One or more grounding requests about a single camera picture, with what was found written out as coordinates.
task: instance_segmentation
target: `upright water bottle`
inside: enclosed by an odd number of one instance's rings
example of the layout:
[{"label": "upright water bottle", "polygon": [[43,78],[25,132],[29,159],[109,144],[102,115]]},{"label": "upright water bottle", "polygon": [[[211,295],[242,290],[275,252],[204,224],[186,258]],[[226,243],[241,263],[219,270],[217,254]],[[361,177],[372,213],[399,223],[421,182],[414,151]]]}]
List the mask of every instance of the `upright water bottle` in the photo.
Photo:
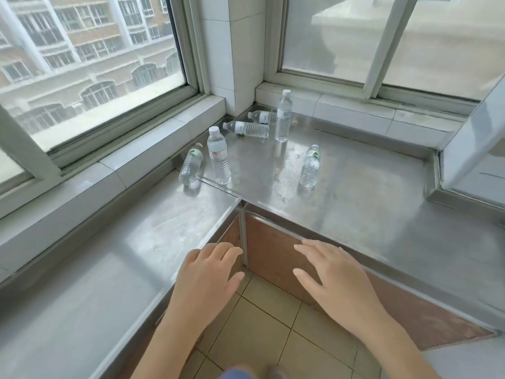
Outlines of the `upright water bottle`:
[{"label": "upright water bottle", "polygon": [[304,165],[301,168],[300,184],[305,187],[313,187],[317,182],[319,172],[319,146],[312,145],[305,155]]},{"label": "upright water bottle", "polygon": [[217,126],[209,127],[209,134],[207,147],[211,156],[212,168],[216,173],[216,180],[220,185],[227,185],[231,181],[231,172],[228,164],[226,140]]},{"label": "upright water bottle", "polygon": [[248,112],[249,120],[259,122],[260,124],[270,125],[277,119],[275,112],[265,112],[264,110],[256,110],[255,112]]},{"label": "upright water bottle", "polygon": [[275,123],[275,139],[279,142],[286,142],[291,126],[291,111],[293,102],[291,101],[291,90],[282,91],[282,99],[277,107],[277,121]]},{"label": "upright water bottle", "polygon": [[200,170],[201,160],[204,159],[204,155],[201,152],[202,149],[203,146],[201,143],[196,143],[189,150],[179,174],[179,181],[181,181],[183,185],[191,186],[195,183],[196,174]]},{"label": "upright water bottle", "polygon": [[224,122],[223,129],[251,137],[268,138],[269,127],[256,122],[230,121]]}]

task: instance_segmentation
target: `building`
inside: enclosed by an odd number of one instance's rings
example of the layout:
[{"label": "building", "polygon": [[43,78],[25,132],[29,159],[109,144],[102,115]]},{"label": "building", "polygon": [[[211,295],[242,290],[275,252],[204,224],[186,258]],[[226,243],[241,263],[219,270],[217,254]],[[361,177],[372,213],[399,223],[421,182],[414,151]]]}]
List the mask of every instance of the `building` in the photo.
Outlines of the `building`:
[{"label": "building", "polygon": [[29,134],[179,71],[166,0],[0,0],[0,103]]}]

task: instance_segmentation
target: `bottle label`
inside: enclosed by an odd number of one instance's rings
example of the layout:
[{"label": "bottle label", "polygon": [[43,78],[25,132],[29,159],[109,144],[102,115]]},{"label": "bottle label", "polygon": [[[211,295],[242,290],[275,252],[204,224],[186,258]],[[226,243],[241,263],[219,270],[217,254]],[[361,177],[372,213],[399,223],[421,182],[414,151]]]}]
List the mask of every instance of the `bottle label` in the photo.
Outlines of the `bottle label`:
[{"label": "bottle label", "polygon": [[223,162],[228,159],[228,150],[224,149],[220,152],[209,152],[209,155],[211,156],[211,160],[213,162]]},{"label": "bottle label", "polygon": [[236,121],[235,122],[235,133],[244,134],[244,126],[245,126],[245,122]]},{"label": "bottle label", "polygon": [[188,152],[188,156],[194,156],[194,157],[198,157],[199,159],[203,159],[204,158],[204,155],[201,153],[200,150],[198,149],[191,149],[189,152]]},{"label": "bottle label", "polygon": [[291,118],[291,110],[277,109],[277,118],[280,120]]},{"label": "bottle label", "polygon": [[260,113],[260,124],[268,124],[268,116],[270,112],[261,112]]},{"label": "bottle label", "polygon": [[307,158],[308,157],[314,157],[315,159],[317,159],[318,161],[321,160],[321,156],[319,155],[319,152],[317,150],[309,150],[307,152]]}]

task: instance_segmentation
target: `hand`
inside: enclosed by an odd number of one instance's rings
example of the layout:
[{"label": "hand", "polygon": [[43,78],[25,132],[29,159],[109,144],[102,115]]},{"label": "hand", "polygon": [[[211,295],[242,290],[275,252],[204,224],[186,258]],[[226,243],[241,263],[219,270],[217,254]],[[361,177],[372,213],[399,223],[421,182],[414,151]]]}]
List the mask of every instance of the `hand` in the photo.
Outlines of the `hand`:
[{"label": "hand", "polygon": [[367,274],[341,248],[319,241],[302,243],[294,248],[314,265],[323,285],[301,269],[294,269],[294,275],[333,320],[363,339],[376,320],[388,317]]},{"label": "hand", "polygon": [[219,314],[244,278],[238,272],[228,280],[243,251],[231,243],[210,243],[188,253],[177,275],[163,320],[186,327],[196,338]]}]

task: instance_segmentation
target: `plastic water bottle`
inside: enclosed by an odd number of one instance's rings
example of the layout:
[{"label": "plastic water bottle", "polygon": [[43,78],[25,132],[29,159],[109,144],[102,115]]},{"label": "plastic water bottle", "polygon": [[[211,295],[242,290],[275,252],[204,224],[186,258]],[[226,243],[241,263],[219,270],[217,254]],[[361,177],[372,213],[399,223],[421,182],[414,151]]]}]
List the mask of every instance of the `plastic water bottle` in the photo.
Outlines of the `plastic water bottle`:
[{"label": "plastic water bottle", "polygon": [[253,122],[270,125],[277,119],[277,114],[274,112],[265,112],[264,110],[256,110],[255,112],[248,112],[248,118],[249,120],[253,120]]},{"label": "plastic water bottle", "polygon": [[204,159],[204,155],[201,152],[203,148],[201,143],[196,143],[189,150],[179,174],[179,181],[181,181],[183,185],[191,186],[195,183],[196,174],[200,170],[201,160]]},{"label": "plastic water bottle", "polygon": [[217,126],[209,127],[209,133],[207,147],[209,148],[209,155],[211,156],[212,167],[216,173],[217,182],[220,185],[227,185],[231,181],[231,172],[230,165],[228,164],[226,140],[219,132]]},{"label": "plastic water bottle", "polygon": [[313,187],[317,182],[319,173],[319,146],[312,145],[305,155],[304,165],[301,168],[300,184],[305,187]]},{"label": "plastic water bottle", "polygon": [[275,123],[275,139],[279,142],[286,142],[289,135],[289,127],[291,126],[291,111],[293,110],[293,102],[291,98],[291,90],[285,89],[282,91],[282,100],[277,107],[277,121]]},{"label": "plastic water bottle", "polygon": [[251,137],[268,138],[269,127],[256,122],[230,121],[224,122],[223,129]]}]

